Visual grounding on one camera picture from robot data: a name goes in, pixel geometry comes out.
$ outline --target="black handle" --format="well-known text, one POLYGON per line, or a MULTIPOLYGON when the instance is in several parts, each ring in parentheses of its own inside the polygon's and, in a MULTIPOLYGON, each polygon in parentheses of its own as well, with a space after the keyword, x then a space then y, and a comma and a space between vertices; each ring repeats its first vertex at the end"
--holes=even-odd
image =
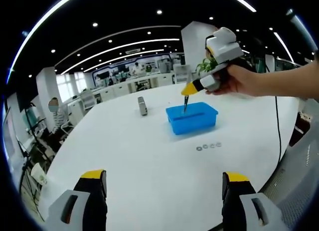
POLYGON ((251 66, 245 59, 236 58, 234 60, 231 60, 225 68, 216 72, 216 74, 219 75, 219 79, 220 79, 221 84, 226 83, 230 78, 230 75, 227 71, 227 67, 230 65, 238 65, 238 66, 241 66, 241 67, 243 67, 247 70, 250 70, 252 72, 256 72, 255 67, 251 66))

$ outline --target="office desk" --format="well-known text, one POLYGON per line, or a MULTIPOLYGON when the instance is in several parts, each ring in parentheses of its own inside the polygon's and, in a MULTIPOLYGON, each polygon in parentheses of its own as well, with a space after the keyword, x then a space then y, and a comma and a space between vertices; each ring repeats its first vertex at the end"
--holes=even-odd
MULTIPOLYGON (((183 87, 140 91, 92 108, 63 143, 47 173, 39 202, 44 218, 66 189, 73 189, 84 172, 94 169, 107 171, 108 231, 213 228, 222 222, 225 171, 246 175, 259 191, 279 155, 274 97, 200 92, 189 102, 203 101, 218 110, 216 127, 176 136, 165 109, 183 104, 183 87), (144 97, 147 116, 140 115, 139 96, 144 97), (208 148, 197 148, 204 145, 208 148)), ((298 99, 278 97, 282 155, 298 104, 298 99)))
MULTIPOLYGON (((100 95, 102 101, 104 102, 136 92, 135 82, 140 82, 143 80, 149 80, 151 88, 172 85, 172 74, 156 73, 148 74, 143 77, 132 77, 121 83, 92 90, 92 92, 95 96, 100 95)), ((85 115, 80 97, 77 97, 76 99, 70 101, 68 103, 68 108, 72 113, 72 116, 70 117, 70 119, 72 120, 72 124, 77 125, 85 115)))

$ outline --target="blue box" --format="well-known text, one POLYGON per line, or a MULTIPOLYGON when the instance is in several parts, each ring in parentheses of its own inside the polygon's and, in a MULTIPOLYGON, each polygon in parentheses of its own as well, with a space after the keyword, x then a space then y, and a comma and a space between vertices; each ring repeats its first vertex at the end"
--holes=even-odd
POLYGON ((166 113, 173 132, 182 135, 215 126, 218 111, 199 102, 188 104, 186 113, 183 105, 167 108, 166 113))

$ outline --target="hand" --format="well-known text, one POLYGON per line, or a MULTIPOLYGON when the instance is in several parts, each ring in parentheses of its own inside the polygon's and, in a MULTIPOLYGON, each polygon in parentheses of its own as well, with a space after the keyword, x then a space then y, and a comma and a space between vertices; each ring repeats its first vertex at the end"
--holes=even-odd
POLYGON ((238 65, 231 65, 227 68, 230 75, 227 83, 221 85, 213 92, 206 91, 206 94, 222 95, 230 92, 242 93, 251 96, 262 95, 262 88, 259 85, 261 74, 254 73, 238 65))

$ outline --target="green plant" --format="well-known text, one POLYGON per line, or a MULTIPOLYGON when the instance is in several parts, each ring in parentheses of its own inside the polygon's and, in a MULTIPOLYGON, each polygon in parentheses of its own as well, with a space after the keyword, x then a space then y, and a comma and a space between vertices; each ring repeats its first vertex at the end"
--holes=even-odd
POLYGON ((216 66, 217 66, 217 61, 215 60, 215 58, 210 58, 210 59, 205 58, 203 59, 201 64, 197 65, 196 67, 197 74, 198 76, 200 76, 200 73, 202 71, 209 72, 213 70, 216 66))

